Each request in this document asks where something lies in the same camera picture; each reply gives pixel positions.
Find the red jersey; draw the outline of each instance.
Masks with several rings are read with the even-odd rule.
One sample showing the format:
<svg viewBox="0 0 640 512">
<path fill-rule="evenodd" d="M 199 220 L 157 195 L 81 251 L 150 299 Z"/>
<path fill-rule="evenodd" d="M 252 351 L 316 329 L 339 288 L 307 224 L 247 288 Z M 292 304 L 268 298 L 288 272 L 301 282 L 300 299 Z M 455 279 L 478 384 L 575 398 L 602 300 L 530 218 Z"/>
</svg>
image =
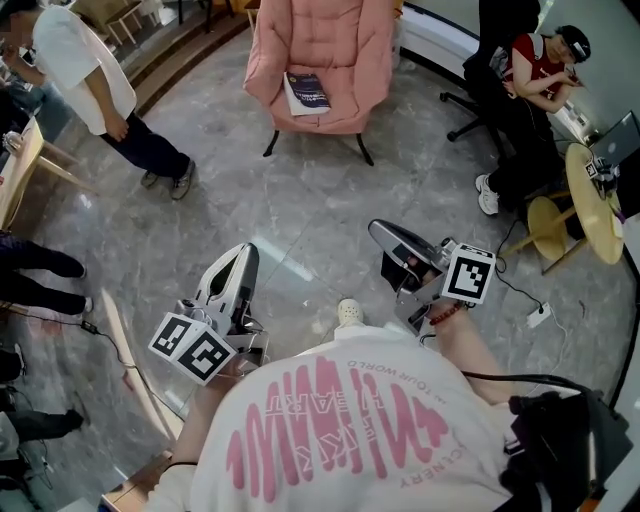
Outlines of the red jersey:
<svg viewBox="0 0 640 512">
<path fill-rule="evenodd" d="M 542 52 L 542 57 L 536 60 L 535 51 L 533 49 L 533 41 L 528 34 L 519 35 L 513 43 L 512 48 L 518 50 L 522 56 L 531 63 L 531 80 L 538 80 L 539 78 L 546 78 L 551 75 L 555 75 L 561 71 L 564 71 L 564 63 L 558 62 L 554 64 L 547 57 L 547 52 Z M 507 65 L 507 71 L 505 78 L 508 81 L 513 80 L 513 57 L 509 54 L 509 64 Z M 552 100 L 555 93 L 557 93 L 562 87 L 560 82 L 556 82 L 551 87 L 548 87 L 541 94 L 546 98 Z"/>
</svg>

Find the chair seat cushion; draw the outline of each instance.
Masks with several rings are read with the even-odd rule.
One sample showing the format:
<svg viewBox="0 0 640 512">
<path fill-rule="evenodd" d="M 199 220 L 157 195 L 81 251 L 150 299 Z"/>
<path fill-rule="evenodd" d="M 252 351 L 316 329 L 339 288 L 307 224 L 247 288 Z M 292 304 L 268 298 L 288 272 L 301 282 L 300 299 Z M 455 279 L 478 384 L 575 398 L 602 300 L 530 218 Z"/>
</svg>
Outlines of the chair seat cushion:
<svg viewBox="0 0 640 512">
<path fill-rule="evenodd" d="M 274 116 L 289 119 L 290 121 L 293 120 L 295 123 L 302 125 L 323 126 L 358 115 L 360 109 L 353 93 L 352 67 L 314 69 L 292 65 L 289 66 L 289 72 L 296 74 L 315 73 L 327 95 L 331 110 L 321 115 L 293 117 L 283 87 L 271 105 L 271 113 Z"/>
</svg>

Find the gray sneaker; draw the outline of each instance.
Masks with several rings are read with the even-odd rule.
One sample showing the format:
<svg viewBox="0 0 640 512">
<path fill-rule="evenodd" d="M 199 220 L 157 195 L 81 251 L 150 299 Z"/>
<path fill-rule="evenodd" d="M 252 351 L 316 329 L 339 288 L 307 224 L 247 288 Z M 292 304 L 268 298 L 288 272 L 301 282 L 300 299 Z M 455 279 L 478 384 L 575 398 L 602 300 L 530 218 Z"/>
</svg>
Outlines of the gray sneaker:
<svg viewBox="0 0 640 512">
<path fill-rule="evenodd" d="M 152 172 L 147 171 L 144 173 L 144 176 L 140 180 L 140 185 L 142 185 L 144 188 L 151 188 L 156 184 L 159 177 L 160 176 L 158 176 L 157 174 L 153 174 Z"/>
<path fill-rule="evenodd" d="M 189 192 L 189 189 L 191 188 L 191 178 L 193 176 L 193 171 L 195 170 L 196 163 L 193 160 L 189 160 L 187 172 L 184 173 L 184 176 L 182 176 L 182 178 L 173 182 L 173 189 L 171 189 L 171 199 L 173 199 L 174 201 L 179 201 L 187 195 L 187 192 Z"/>
</svg>

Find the white t-shirt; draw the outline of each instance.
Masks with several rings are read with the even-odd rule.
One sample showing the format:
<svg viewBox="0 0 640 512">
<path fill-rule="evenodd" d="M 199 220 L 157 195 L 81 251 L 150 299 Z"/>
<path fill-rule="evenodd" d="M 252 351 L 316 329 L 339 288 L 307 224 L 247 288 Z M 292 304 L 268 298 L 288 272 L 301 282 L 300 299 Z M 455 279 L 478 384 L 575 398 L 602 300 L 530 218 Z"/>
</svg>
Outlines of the white t-shirt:
<svg viewBox="0 0 640 512">
<path fill-rule="evenodd" d="M 218 409 L 200 462 L 146 512 L 493 511 L 513 416 L 440 354 L 384 329 L 271 363 Z"/>
<path fill-rule="evenodd" d="M 69 106 L 95 135 L 106 133 L 102 112 L 84 79 L 102 67 L 111 98 L 125 119 L 136 106 L 136 93 L 118 61 L 98 36 L 69 9 L 52 6 L 33 28 L 36 66 L 51 80 Z"/>
</svg>

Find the pink graphic print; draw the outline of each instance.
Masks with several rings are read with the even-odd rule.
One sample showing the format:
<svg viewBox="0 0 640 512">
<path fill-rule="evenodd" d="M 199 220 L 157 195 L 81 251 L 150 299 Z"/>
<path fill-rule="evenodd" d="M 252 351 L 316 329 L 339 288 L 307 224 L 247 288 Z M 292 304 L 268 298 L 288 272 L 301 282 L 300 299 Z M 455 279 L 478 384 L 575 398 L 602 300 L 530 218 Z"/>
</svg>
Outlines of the pink graphic print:
<svg viewBox="0 0 640 512">
<path fill-rule="evenodd" d="M 363 470 L 361 443 L 380 479 L 388 475 L 387 464 L 405 467 L 409 447 L 420 462 L 430 462 L 433 448 L 438 448 L 442 436 L 449 432 L 442 417 L 418 398 L 410 400 L 404 389 L 394 383 L 390 385 L 394 406 L 388 407 L 373 374 L 351 368 L 349 376 L 350 382 L 346 383 L 353 386 L 358 401 L 355 410 L 348 407 L 336 363 L 325 357 L 315 359 L 315 385 L 306 364 L 296 369 L 295 380 L 290 372 L 285 372 L 281 383 L 272 382 L 267 389 L 265 413 L 260 412 L 256 403 L 250 404 L 244 432 L 236 430 L 231 435 L 226 468 L 234 487 L 244 489 L 248 483 L 252 497 L 262 492 L 264 500 L 272 503 L 276 499 L 279 471 L 290 486 L 298 485 L 300 477 L 311 482 L 317 470 L 331 472 L 336 467 L 346 467 L 347 463 L 352 474 L 359 474 Z M 361 422 L 366 439 L 358 439 L 352 414 Z M 374 414 L 382 425 L 382 435 L 376 432 Z M 390 414 L 395 414 L 396 432 Z M 421 444 L 418 435 L 421 430 L 427 433 L 429 446 L 423 445 L 424 440 Z M 385 462 L 380 441 L 386 441 L 392 461 Z M 321 468 L 313 466 L 312 443 L 320 454 Z"/>
</svg>

